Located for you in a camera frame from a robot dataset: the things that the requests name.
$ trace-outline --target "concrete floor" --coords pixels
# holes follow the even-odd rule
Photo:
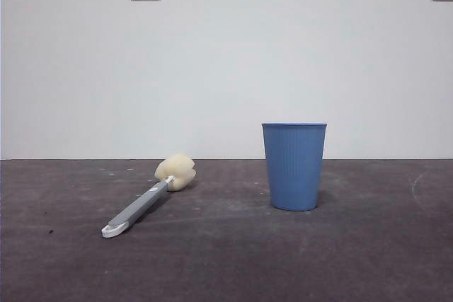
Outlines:
[[[264,161],[196,161],[102,238],[157,164],[1,162],[2,301],[453,301],[453,161],[325,161],[306,212],[270,206]]]

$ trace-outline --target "scratch mark on floor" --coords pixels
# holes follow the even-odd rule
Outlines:
[[[426,175],[427,171],[425,171],[424,173],[422,173],[421,175],[419,175],[412,183],[412,187],[411,187],[411,190],[412,190],[412,196],[414,198],[414,200],[417,202],[418,206],[420,207],[420,209],[423,210],[423,212],[425,212],[426,214],[428,214],[428,216],[430,215],[429,212],[427,212],[422,204],[420,204],[420,201],[418,200],[417,196],[415,195],[415,186],[417,185],[418,181],[424,176]]]

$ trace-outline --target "white wall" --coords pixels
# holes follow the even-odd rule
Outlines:
[[[1,17],[2,17],[2,16],[3,16],[3,15],[1,14],[1,7],[0,7],[0,28],[1,28]],[[1,46],[2,46],[2,44],[0,44],[0,79],[2,79],[2,77],[1,77],[1,56],[2,56],[2,54],[1,54]],[[1,82],[0,82],[0,112],[1,112]],[[0,141],[1,141],[1,121],[2,121],[1,116],[2,116],[2,115],[0,115]],[[2,152],[1,152],[1,145],[2,145],[2,143],[0,143],[0,155],[2,155]]]
[[[453,157],[453,2],[3,0],[3,158]]]

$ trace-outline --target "ribbed cup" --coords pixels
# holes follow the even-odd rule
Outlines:
[[[284,210],[316,207],[326,123],[263,123],[270,202]]]

